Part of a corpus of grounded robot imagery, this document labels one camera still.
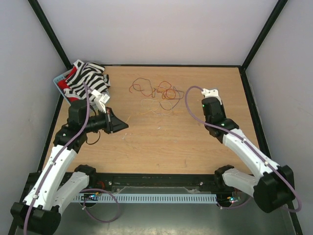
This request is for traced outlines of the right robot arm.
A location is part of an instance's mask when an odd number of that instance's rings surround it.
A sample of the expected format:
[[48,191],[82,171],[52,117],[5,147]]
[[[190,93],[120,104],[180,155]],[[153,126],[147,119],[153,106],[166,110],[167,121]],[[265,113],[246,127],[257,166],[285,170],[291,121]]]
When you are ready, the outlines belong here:
[[239,189],[253,197],[266,213],[294,200],[292,169],[280,166],[253,145],[238,124],[226,117],[224,106],[217,97],[206,97],[201,104],[209,134],[231,149],[252,173],[242,173],[231,165],[220,167],[215,171],[214,186],[218,190]]

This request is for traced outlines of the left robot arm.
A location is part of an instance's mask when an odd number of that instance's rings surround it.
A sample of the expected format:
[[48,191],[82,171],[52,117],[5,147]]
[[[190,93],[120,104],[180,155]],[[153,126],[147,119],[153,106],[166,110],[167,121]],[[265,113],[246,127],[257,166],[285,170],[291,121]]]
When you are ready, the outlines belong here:
[[11,207],[10,212],[24,233],[54,234],[73,198],[98,185],[96,169],[82,164],[64,184],[61,183],[69,165],[87,142],[87,134],[100,130],[113,134],[129,127],[110,107],[100,109],[94,116],[89,112],[87,101],[71,103],[67,123],[56,133],[50,157],[37,182],[22,202],[15,202]]

